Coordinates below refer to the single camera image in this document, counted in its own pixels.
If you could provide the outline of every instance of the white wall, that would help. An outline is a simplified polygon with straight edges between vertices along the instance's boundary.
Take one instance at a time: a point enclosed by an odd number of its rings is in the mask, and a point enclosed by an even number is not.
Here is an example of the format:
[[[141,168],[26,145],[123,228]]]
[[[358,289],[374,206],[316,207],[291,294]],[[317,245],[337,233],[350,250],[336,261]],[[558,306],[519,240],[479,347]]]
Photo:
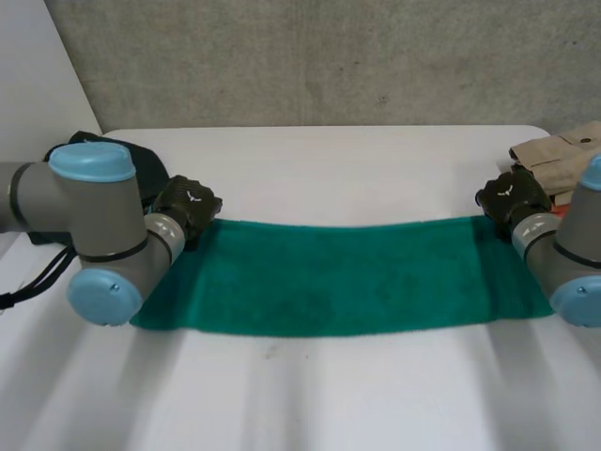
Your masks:
[[[0,0],[0,162],[40,160],[78,130],[100,132],[43,0]]]

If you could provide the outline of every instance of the green towel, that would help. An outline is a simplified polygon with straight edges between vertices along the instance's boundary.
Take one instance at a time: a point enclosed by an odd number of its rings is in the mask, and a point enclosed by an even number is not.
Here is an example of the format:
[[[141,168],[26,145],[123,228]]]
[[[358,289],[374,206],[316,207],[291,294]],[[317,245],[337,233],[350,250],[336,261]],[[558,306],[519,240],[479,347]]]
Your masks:
[[[339,336],[552,313],[485,217],[333,228],[215,221],[131,323]]]

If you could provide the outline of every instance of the black bag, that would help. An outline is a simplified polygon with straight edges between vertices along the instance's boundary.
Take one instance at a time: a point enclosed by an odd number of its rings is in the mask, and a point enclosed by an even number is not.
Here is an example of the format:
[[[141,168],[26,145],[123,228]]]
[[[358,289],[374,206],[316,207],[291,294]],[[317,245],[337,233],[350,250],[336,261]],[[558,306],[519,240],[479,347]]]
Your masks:
[[[75,133],[67,144],[89,142],[116,143],[130,151],[131,160],[133,161],[133,165],[136,169],[136,178],[138,180],[140,198],[142,199],[142,208],[144,209],[144,213],[147,213],[148,208],[152,205],[154,199],[157,197],[157,195],[159,195],[169,181],[167,170],[157,154],[149,148],[142,148],[132,143],[105,138],[88,132]],[[47,162],[50,159],[50,155],[57,148],[61,148],[65,145],[66,144],[61,144],[51,148],[44,157],[43,161]],[[35,245],[48,244],[49,242],[59,242],[61,244],[65,244],[66,246],[72,245],[71,235],[69,232],[31,232],[28,235],[29,240]]]

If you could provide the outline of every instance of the concrete wall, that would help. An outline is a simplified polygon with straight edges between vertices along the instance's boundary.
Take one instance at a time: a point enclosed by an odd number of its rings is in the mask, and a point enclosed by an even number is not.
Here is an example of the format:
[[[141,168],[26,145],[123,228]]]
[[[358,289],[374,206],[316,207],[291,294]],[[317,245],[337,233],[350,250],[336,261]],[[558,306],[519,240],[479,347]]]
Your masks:
[[[601,117],[593,0],[46,0],[105,131]]]

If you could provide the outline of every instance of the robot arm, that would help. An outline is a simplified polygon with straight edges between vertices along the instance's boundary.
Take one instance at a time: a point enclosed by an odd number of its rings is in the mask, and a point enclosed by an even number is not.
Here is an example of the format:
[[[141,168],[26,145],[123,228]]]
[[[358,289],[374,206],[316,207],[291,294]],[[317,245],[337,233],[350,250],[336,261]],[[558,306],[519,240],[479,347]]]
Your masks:
[[[172,178],[143,214],[128,150],[82,143],[47,163],[0,163],[0,232],[68,231],[82,262],[67,297],[99,325],[125,324],[221,210],[197,181]]]
[[[476,195],[553,309],[577,326],[601,327],[601,155],[594,157],[560,220],[526,170],[491,180]]]

